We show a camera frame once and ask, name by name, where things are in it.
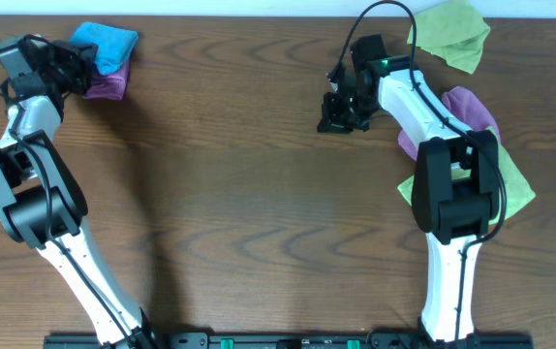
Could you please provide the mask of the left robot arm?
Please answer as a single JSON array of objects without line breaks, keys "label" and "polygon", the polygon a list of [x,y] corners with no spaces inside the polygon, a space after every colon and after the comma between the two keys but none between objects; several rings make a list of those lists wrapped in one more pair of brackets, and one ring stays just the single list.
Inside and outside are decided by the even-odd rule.
[{"label": "left robot arm", "polygon": [[97,46],[22,34],[0,42],[8,124],[0,139],[0,222],[7,235],[49,261],[89,316],[95,335],[51,336],[74,348],[163,348],[141,307],[123,290],[88,224],[85,197],[53,140],[71,94],[91,85]]}]

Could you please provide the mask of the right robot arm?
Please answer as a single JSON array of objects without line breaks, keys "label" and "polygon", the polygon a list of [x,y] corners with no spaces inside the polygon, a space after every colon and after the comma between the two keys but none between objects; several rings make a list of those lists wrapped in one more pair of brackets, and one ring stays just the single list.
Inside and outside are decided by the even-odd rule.
[{"label": "right robot arm", "polygon": [[458,120],[432,93],[405,56],[362,61],[347,75],[328,73],[321,133],[366,131],[376,111],[392,116],[417,148],[411,208],[428,248],[427,294],[420,325],[428,343],[476,348],[471,314],[481,246],[494,235],[489,223],[506,213],[498,143],[489,131]]}]

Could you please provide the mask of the blue microfiber cloth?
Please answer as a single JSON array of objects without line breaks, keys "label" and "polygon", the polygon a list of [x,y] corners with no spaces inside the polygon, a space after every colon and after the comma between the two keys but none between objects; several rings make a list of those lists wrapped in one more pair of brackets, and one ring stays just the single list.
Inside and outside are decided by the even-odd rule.
[{"label": "blue microfiber cloth", "polygon": [[136,31],[84,22],[72,34],[70,43],[96,45],[95,66],[99,74],[105,76],[117,72],[129,60],[138,39]]}]

